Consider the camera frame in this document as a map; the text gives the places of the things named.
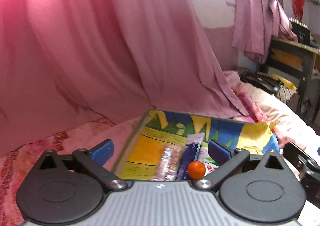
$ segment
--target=orange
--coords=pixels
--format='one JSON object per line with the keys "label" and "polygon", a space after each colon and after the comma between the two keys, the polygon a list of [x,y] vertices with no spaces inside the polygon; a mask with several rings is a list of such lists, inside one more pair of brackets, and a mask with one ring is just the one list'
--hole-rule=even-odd
{"label": "orange", "polygon": [[188,174],[190,178],[199,180],[205,175],[205,165],[200,161],[193,161],[188,165]]}

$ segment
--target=black mechanical device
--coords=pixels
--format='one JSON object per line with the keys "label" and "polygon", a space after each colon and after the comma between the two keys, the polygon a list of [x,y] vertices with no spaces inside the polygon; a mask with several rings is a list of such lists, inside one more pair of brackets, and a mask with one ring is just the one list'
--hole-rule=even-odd
{"label": "black mechanical device", "polygon": [[300,170],[301,184],[274,150],[254,156],[224,146],[230,158],[201,180],[124,181],[101,166],[97,150],[105,144],[71,155],[45,151],[17,192],[23,225],[294,226],[307,197],[318,204],[310,196],[319,166],[292,143],[284,155]]}

